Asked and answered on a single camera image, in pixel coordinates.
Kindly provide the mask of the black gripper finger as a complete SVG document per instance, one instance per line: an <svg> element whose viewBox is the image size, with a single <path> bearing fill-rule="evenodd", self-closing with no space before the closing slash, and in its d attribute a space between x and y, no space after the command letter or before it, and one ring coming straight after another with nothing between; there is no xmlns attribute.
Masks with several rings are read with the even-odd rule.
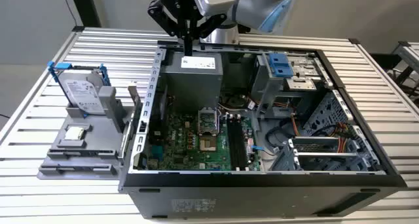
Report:
<svg viewBox="0 0 419 224"><path fill-rule="evenodd" d="M226 19L225 14L210 16L200 25L197 25L198 16L193 16L188 28L188 55L192 55L193 41L205 38L212 31L221 25Z"/></svg>
<svg viewBox="0 0 419 224"><path fill-rule="evenodd" d="M178 29L178 24L166 15L160 0L150 1L146 13L161 29L166 32L166 34L172 37L176 36L182 41L184 55L188 55L188 43L184 40L185 37L181 37L182 33Z"/></svg>

